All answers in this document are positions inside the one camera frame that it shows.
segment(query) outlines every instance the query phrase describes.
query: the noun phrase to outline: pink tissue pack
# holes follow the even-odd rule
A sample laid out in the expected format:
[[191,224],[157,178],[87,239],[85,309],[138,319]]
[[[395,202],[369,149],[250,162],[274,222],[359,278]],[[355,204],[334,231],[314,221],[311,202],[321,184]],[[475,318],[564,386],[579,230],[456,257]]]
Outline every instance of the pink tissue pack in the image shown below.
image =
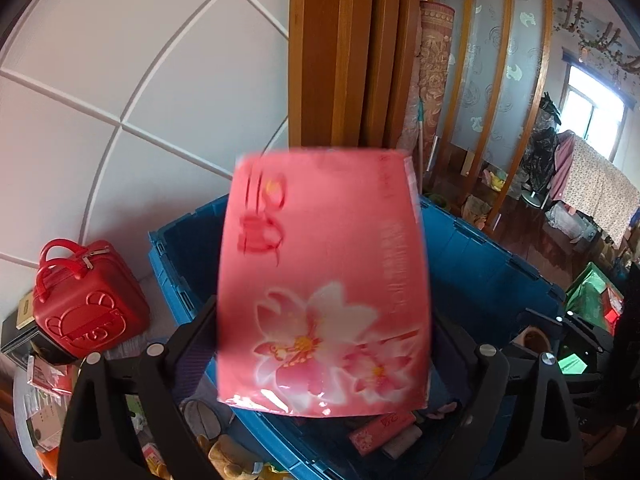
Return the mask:
[[431,310],[403,152],[292,150],[236,167],[218,283],[218,399],[281,415],[426,405]]

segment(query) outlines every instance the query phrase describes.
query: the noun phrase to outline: silver bolt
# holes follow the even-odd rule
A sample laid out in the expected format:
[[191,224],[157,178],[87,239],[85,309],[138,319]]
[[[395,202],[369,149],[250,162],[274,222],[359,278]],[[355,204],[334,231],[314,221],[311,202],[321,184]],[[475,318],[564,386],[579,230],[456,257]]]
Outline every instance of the silver bolt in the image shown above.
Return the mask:
[[98,352],[91,352],[86,357],[87,364],[95,365],[100,360],[100,354]]
[[150,355],[151,357],[157,357],[162,352],[164,352],[164,345],[160,343],[153,343],[152,345],[149,345],[148,348],[146,349],[146,354]]
[[556,364],[556,356],[555,356],[555,355],[553,355],[551,352],[544,352],[544,353],[541,355],[541,359],[542,359],[542,362],[543,362],[545,365],[549,365],[549,366],[551,366],[551,365]]
[[495,346],[491,346],[491,345],[487,345],[487,344],[480,345],[480,353],[484,357],[493,357],[496,352],[497,352],[497,350],[495,349]]

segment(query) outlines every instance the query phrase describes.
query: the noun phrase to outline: red suitcase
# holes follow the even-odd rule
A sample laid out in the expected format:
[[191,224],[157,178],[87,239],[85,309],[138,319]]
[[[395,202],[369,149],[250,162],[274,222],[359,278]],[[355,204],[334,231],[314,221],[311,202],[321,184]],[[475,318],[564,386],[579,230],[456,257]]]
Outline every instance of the red suitcase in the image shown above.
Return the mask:
[[[73,255],[47,260],[49,250],[57,246]],[[140,285],[104,240],[82,247],[59,238],[44,246],[33,315],[50,338],[78,358],[108,350],[149,325],[149,307]]]

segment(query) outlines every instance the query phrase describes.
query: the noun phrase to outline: window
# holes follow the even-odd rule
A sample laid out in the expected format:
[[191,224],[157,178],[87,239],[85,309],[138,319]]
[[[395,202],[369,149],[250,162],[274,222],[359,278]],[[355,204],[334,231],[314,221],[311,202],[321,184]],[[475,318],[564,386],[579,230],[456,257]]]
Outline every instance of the window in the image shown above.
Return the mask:
[[572,130],[604,157],[616,155],[624,127],[625,104],[601,82],[569,65],[562,102],[562,130]]

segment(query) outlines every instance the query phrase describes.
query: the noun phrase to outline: red handle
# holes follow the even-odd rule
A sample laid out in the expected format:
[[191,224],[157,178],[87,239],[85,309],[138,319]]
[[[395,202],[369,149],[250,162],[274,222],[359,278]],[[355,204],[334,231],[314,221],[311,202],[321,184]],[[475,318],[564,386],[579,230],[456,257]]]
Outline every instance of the red handle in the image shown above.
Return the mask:
[[47,261],[47,253],[53,247],[64,247],[65,249],[69,249],[73,254],[84,251],[86,248],[82,247],[82,245],[76,244],[71,240],[66,240],[66,238],[56,238],[55,240],[50,241],[47,245],[45,245],[40,251],[40,268],[44,266]]
[[40,267],[38,269],[38,273],[36,274],[36,294],[40,298],[40,301],[44,303],[44,301],[49,297],[49,291],[44,286],[44,277],[48,273],[51,267],[62,266],[69,269],[76,280],[81,280],[84,278],[88,269],[85,266],[80,265],[78,262],[73,260],[67,260],[66,258],[53,258],[45,263],[44,267]]

